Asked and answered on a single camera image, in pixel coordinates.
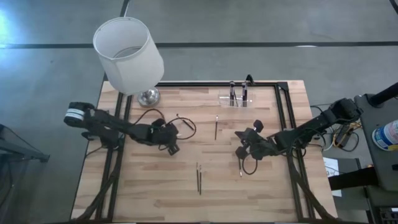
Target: black floor stripe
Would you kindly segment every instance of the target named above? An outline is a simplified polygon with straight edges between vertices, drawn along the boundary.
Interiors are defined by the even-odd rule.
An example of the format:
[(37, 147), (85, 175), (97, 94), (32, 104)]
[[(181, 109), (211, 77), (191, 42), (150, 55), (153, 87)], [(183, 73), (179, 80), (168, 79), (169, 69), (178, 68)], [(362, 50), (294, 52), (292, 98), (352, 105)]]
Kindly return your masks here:
[[(375, 42), (204, 42), (158, 43), (159, 49), (212, 47), (385, 47), (398, 46), (398, 41)], [(92, 49), (93, 44), (4, 44), (0, 49)]]
[(207, 43), (158, 43), (160, 49), (199, 47), (381, 47), (398, 46), (398, 41), (377, 42), (207, 42)]
[(122, 9), (120, 12), (120, 17), (124, 17), (127, 11), (127, 6), (129, 5), (130, 0), (124, 0), (123, 1), (123, 5), (122, 5)]
[(93, 44), (0, 44), (0, 49), (92, 49)]
[(396, 13), (398, 14), (398, 5), (396, 3), (396, 0), (390, 0), (390, 3), (392, 5), (392, 7), (394, 8), (394, 10), (396, 11)]

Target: wooden table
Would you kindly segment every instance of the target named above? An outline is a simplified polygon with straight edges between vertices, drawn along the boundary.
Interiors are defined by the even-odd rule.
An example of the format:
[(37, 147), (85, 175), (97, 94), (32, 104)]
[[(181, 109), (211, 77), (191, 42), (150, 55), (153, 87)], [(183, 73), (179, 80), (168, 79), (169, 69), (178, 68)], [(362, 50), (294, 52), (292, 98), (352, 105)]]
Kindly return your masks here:
[[(312, 118), (303, 81), (288, 81), (297, 125)], [(270, 87), (253, 87), (255, 108), (228, 108), (218, 104), (220, 90), (228, 87), (161, 87), (161, 101), (156, 106), (167, 121), (180, 116), (190, 118), (197, 126), (194, 137), (178, 141), (180, 151), (170, 156), (157, 146), (145, 146), (126, 138), (119, 180), (114, 222), (293, 222), (294, 200), (286, 158), (264, 157), (254, 175), (239, 176), (234, 152), (240, 146), (235, 131), (252, 127), (255, 119), (264, 124), (261, 136), (280, 131), (275, 92)], [(114, 113), (117, 91), (104, 82), (98, 109)], [(133, 99), (130, 122), (143, 112)], [(217, 140), (215, 116), (219, 116)], [(142, 123), (160, 116), (150, 112)], [(181, 138), (192, 131), (182, 121), (174, 124)], [(98, 148), (92, 141), (88, 152)], [(91, 154), (85, 160), (76, 195), (72, 218), (79, 216), (98, 193), (106, 150)], [(197, 192), (196, 163), (203, 170), (202, 195)], [(245, 162), (247, 170), (253, 159)], [(336, 217), (326, 170), (319, 147), (308, 147), (305, 156), (310, 188), (329, 213)], [(304, 196), (301, 193), (303, 210)]]

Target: gray floor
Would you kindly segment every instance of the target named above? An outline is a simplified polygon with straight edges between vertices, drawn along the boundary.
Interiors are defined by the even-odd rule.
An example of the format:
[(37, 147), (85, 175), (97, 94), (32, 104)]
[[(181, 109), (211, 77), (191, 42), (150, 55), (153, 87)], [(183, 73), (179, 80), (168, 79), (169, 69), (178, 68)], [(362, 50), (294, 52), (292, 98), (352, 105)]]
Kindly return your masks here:
[[(96, 28), (118, 17), (122, 0), (0, 1), (1, 44), (91, 43)], [(128, 16), (156, 42), (336, 42), (398, 40), (388, 0), (132, 0)], [(311, 104), (377, 92), (398, 80), (398, 47), (161, 49), (163, 80), (305, 80)], [(32, 162), (13, 223), (69, 218), (87, 141), (63, 123), (70, 101), (97, 104), (103, 69), (93, 49), (0, 49), (0, 123), (42, 151)], [(328, 157), (371, 164), (358, 149)], [(354, 219), (356, 212), (339, 211)]]

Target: lamp base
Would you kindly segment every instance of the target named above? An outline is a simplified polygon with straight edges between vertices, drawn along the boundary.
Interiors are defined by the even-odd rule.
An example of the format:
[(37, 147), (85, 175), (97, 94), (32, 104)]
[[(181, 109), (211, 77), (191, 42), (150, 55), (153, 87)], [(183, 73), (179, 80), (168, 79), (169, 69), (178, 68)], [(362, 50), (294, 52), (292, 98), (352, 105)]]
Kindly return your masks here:
[(160, 93), (156, 88), (151, 88), (137, 95), (138, 103), (145, 108), (154, 107), (159, 103)]

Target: lamp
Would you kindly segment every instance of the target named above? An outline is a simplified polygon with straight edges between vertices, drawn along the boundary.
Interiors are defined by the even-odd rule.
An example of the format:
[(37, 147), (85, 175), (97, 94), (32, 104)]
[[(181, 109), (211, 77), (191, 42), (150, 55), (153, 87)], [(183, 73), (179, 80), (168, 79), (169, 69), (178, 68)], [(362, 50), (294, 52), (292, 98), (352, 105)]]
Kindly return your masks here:
[(154, 86), (164, 74), (163, 59), (144, 23), (131, 17), (111, 19), (95, 32), (93, 45), (117, 91), (138, 93), (143, 107), (159, 102), (160, 93)]

